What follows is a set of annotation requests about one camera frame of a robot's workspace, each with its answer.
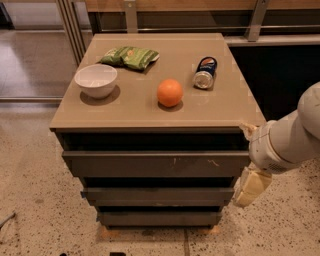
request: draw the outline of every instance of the green chip bag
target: green chip bag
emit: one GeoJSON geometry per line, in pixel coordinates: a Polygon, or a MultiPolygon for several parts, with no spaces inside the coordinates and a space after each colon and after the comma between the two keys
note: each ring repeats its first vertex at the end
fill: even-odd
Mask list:
{"type": "Polygon", "coordinates": [[[124,46],[111,49],[100,62],[110,66],[127,66],[131,69],[145,70],[150,62],[156,61],[158,58],[159,53],[156,51],[124,46]]]}

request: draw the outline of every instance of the drawer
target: drawer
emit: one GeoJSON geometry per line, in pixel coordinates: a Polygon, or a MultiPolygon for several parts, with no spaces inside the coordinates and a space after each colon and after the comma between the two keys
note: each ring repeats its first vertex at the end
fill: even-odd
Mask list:
{"type": "Polygon", "coordinates": [[[75,177],[239,177],[248,151],[64,151],[75,177]]]}
{"type": "Polygon", "coordinates": [[[233,188],[86,188],[94,206],[223,206],[233,188]]]}
{"type": "Polygon", "coordinates": [[[217,212],[105,212],[98,220],[107,228],[118,227],[209,227],[217,225],[217,212]]]}

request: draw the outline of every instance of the bowl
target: bowl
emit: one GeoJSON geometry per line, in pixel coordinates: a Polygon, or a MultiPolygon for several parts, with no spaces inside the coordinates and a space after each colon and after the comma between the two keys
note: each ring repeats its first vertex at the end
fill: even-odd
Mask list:
{"type": "Polygon", "coordinates": [[[103,99],[115,88],[117,74],[117,70],[111,66],[95,64],[80,69],[74,79],[85,94],[103,99]]]}

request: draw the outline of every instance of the orange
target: orange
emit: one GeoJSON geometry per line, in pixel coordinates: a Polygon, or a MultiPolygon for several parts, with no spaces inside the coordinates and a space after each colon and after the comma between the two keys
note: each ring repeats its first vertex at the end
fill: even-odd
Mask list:
{"type": "Polygon", "coordinates": [[[158,86],[158,101],[166,107],[176,106],[181,101],[182,96],[182,86],[175,79],[163,80],[158,86]]]}

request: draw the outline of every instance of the speckled floor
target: speckled floor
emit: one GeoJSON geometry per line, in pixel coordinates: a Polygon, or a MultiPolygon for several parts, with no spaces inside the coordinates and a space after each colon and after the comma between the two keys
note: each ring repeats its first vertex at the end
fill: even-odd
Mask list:
{"type": "Polygon", "coordinates": [[[251,206],[230,203],[218,226],[107,231],[81,198],[49,123],[55,105],[0,105],[0,255],[251,256],[320,252],[320,159],[274,176],[251,206]]]}

